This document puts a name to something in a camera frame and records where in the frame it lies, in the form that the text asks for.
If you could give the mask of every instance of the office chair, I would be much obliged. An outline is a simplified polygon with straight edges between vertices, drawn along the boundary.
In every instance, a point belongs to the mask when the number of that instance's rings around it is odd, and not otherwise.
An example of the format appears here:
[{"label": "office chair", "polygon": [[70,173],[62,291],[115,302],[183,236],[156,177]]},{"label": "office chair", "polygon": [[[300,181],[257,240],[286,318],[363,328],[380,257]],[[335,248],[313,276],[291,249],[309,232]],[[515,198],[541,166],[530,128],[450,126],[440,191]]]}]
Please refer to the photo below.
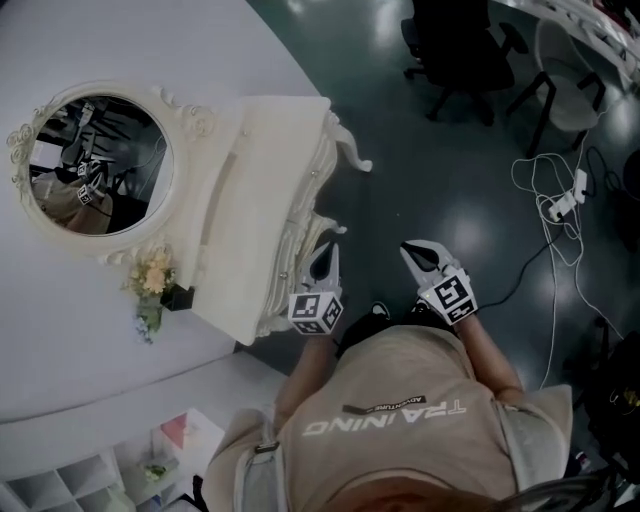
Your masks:
[{"label": "office chair", "polygon": [[513,48],[528,53],[524,39],[508,23],[500,23],[505,33],[502,47],[487,30],[490,26],[488,0],[425,2],[413,0],[413,19],[400,27],[411,55],[422,68],[408,68],[413,79],[425,75],[433,85],[444,87],[442,95],[427,114],[437,120],[438,111],[454,91],[468,94],[477,105],[482,122],[491,126],[494,113],[480,93],[506,89],[514,84],[507,54]]},{"label": "office chair", "polygon": [[[571,36],[554,21],[538,22],[535,60],[539,73],[509,106],[507,116],[535,94],[543,108],[527,158],[533,158],[548,120],[563,132],[579,132],[572,146],[575,151],[580,147],[587,131],[598,123],[598,108],[606,88],[580,55]],[[584,92],[591,84],[598,87],[593,102]]]}]

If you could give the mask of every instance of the gray floor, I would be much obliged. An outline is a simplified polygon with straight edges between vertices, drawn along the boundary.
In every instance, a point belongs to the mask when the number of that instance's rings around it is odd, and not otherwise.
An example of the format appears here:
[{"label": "gray floor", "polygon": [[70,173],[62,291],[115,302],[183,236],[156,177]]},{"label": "gray floor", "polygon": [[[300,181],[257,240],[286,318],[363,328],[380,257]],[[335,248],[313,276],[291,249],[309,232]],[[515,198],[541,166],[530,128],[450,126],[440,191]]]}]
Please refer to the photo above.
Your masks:
[{"label": "gray floor", "polygon": [[[506,106],[535,74],[531,55],[512,52],[516,85],[488,95],[496,111],[493,127],[481,124],[470,100],[453,96],[430,122],[424,112],[441,90],[423,77],[405,80],[415,65],[400,34],[400,20],[412,15],[410,0],[272,0],[249,3],[282,40],[333,110],[358,141],[363,158],[374,162],[365,175],[342,163],[323,189],[317,210],[349,231],[339,237],[343,288],[348,295],[346,323],[384,300],[394,315],[412,302],[416,286],[398,248],[415,238],[436,240],[458,257],[472,277],[479,303],[502,298],[523,263],[544,243],[531,195],[510,179],[513,160],[523,158],[540,107],[530,101],[511,119]],[[499,42],[500,21],[514,24],[530,45],[535,20],[491,3],[492,32]],[[617,74],[606,61],[582,48],[608,85],[605,105],[620,97]],[[464,65],[464,55],[460,56]],[[625,100],[592,130],[585,149],[596,145],[620,172],[640,145],[640,104]],[[548,127],[541,151],[567,154],[573,136]],[[638,328],[639,258],[617,239],[612,210],[595,162],[599,194],[582,209],[586,253],[580,266],[585,295],[623,333]],[[522,169],[523,179],[531,175]],[[543,166],[540,184],[551,168]],[[567,251],[578,250],[562,240]],[[529,268],[518,293],[505,305],[482,312],[487,330],[516,366],[527,389],[537,389],[550,351],[553,281],[548,253]],[[575,382],[563,362],[597,350],[595,313],[579,298],[573,270],[559,267],[556,344],[547,384]],[[302,348],[293,333],[258,340],[249,351],[289,373]]]}]

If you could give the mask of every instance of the round mirror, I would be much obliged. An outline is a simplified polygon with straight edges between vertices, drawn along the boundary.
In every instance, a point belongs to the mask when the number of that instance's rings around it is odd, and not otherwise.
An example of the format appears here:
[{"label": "round mirror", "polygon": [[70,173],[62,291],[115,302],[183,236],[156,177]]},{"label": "round mirror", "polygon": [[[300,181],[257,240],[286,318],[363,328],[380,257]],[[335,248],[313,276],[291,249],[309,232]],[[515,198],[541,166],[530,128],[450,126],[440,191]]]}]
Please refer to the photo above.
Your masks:
[{"label": "round mirror", "polygon": [[29,179],[40,209],[85,235],[124,231],[153,214],[171,184],[164,134],[137,105],[88,96],[67,103],[36,137]]}]

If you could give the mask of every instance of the drawer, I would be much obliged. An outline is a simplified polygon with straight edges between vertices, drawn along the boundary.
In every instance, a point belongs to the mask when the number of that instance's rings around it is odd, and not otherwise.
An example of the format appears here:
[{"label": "drawer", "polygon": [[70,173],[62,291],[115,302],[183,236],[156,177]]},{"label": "drawer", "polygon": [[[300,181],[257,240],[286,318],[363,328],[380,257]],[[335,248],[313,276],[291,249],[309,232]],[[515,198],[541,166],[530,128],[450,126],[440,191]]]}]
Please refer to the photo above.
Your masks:
[{"label": "drawer", "polygon": [[323,132],[318,150],[307,167],[291,204],[288,215],[291,222],[301,224],[308,216],[308,212],[314,207],[318,192],[333,173],[337,161],[336,143],[326,132]]},{"label": "drawer", "polygon": [[289,294],[296,285],[296,252],[300,248],[304,232],[301,226],[293,222],[285,223],[262,318],[280,314],[289,303]]}]

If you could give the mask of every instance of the black chair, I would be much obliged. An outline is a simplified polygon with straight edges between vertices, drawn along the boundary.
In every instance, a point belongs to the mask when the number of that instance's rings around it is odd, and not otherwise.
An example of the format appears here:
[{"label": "black chair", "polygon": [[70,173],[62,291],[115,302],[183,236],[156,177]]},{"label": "black chair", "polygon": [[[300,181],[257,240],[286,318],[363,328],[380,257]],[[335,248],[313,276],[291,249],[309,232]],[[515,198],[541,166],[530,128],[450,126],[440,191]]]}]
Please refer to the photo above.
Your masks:
[{"label": "black chair", "polygon": [[511,48],[528,53],[524,39],[512,25],[500,23],[506,37],[498,46],[487,30],[488,0],[413,0],[413,7],[413,19],[401,22],[402,36],[422,68],[408,68],[404,75],[408,79],[425,75],[433,85],[444,87],[427,117],[435,121],[449,96],[460,91],[471,96],[482,122],[491,126],[493,110],[480,94],[513,86],[506,57]]}]

